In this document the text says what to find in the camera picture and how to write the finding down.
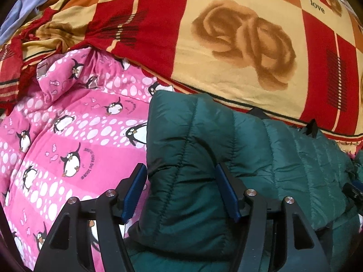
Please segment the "red cream rose blanket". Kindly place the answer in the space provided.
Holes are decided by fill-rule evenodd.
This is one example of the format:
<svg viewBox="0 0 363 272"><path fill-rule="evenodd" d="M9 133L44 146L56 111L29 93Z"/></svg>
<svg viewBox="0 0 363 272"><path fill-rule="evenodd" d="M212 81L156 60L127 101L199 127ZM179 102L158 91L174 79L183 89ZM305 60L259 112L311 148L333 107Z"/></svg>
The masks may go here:
<svg viewBox="0 0 363 272"><path fill-rule="evenodd" d="M310 120L362 146L362 21L346 0L48 0L1 46L1 107L35 65L83 47L110 52L184 93Z"/></svg>

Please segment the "pink penguin print quilt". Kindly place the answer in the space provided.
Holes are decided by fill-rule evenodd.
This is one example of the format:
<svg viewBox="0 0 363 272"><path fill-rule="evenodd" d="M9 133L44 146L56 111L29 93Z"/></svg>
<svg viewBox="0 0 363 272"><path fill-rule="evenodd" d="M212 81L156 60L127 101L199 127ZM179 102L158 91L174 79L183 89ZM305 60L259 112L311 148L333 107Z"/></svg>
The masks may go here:
<svg viewBox="0 0 363 272"><path fill-rule="evenodd" d="M27 95L1 119L1 205L34 268L71 197L99 197L146 161L149 103L162 85L93 48L37 65Z"/></svg>

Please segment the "lavender garment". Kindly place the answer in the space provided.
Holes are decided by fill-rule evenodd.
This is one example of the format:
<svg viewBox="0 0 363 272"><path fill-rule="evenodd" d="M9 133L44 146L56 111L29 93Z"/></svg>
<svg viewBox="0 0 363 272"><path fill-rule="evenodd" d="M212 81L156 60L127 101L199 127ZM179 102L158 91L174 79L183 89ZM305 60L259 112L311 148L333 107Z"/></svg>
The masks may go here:
<svg viewBox="0 0 363 272"><path fill-rule="evenodd" d="M1 45L21 27L26 18L47 0L17 0L1 25Z"/></svg>

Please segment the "dark green puffer jacket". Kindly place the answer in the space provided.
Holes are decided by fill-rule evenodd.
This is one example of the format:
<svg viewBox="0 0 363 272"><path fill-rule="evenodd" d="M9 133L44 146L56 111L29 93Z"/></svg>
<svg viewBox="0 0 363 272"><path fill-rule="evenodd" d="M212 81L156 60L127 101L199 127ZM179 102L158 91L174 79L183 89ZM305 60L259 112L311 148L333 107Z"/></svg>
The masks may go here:
<svg viewBox="0 0 363 272"><path fill-rule="evenodd" d="M322 133L308 136L206 95L159 91L146 146L149 195L125 242L137 271L228 271L245 227L223 205L219 163L264 197L294 197L314 230L330 227L332 271L349 257L359 215L342 189L362 178L362 157L350 159Z"/></svg>

